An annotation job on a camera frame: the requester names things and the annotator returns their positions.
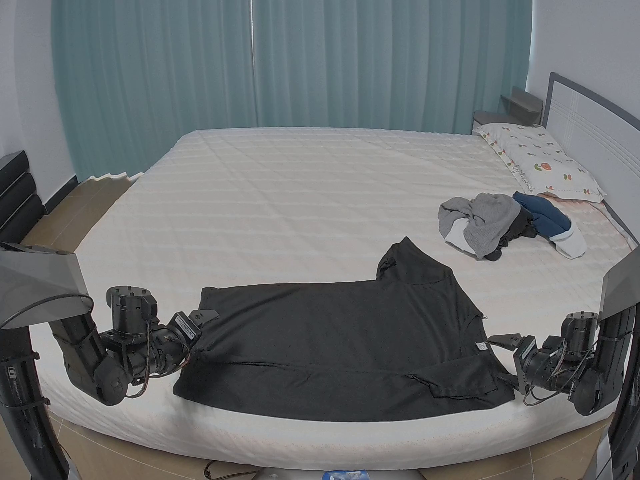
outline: teal curtain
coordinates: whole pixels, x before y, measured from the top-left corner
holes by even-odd
[[[524,88],[532,0],[253,0],[260,126],[469,133]]]
[[[79,179],[145,171],[181,135],[256,126],[250,0],[53,0]]]

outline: white pillow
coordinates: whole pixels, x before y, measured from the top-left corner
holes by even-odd
[[[491,123],[474,130],[500,155],[526,194],[599,203],[606,194],[542,126]]]

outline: black garment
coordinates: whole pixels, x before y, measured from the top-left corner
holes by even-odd
[[[522,206],[520,208],[520,213],[513,220],[509,229],[507,229],[507,233],[500,237],[500,242],[498,242],[498,247],[495,248],[495,251],[490,252],[485,256],[489,261],[497,261],[502,256],[501,249],[503,247],[507,247],[511,240],[515,240],[521,236],[526,236],[527,238],[535,238],[538,235],[538,230],[533,225],[533,215],[532,213]]]
[[[483,315],[449,267],[409,238],[372,281],[204,288],[215,309],[173,393],[266,416],[387,421],[514,398]]]

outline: white bed sheet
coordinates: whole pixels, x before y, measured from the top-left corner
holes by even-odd
[[[453,268],[488,317],[488,335],[541,342],[566,313],[597,311],[602,276],[629,252],[603,213],[558,202],[578,223],[585,256],[568,260],[541,237],[521,238],[497,262],[445,244],[438,205],[518,183],[477,136],[350,129],[196,131],[144,174],[77,250],[99,330],[111,327],[104,293],[138,285],[159,317],[197,308],[203,286],[371,279],[389,245],[409,236]],[[203,458],[305,469],[418,468],[492,456],[607,417],[582,417],[555,397],[522,397],[492,410],[424,420],[332,423],[277,419],[172,395],[174,376],[146,395],[105,407],[67,379],[48,326],[32,329],[52,410],[77,424],[149,447]],[[513,371],[511,354],[497,351]]]

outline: tiled floor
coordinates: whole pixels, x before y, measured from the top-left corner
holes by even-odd
[[[24,240],[73,251],[93,224],[131,185],[127,178],[89,180],[44,217]],[[204,478],[206,460],[182,457],[105,436],[51,415],[60,443],[85,480],[179,480]],[[607,422],[591,425],[530,448],[489,459],[422,470],[428,480],[578,480],[587,468]],[[251,466],[216,463],[213,476],[251,471]],[[0,424],[3,478],[28,480],[18,453]]]

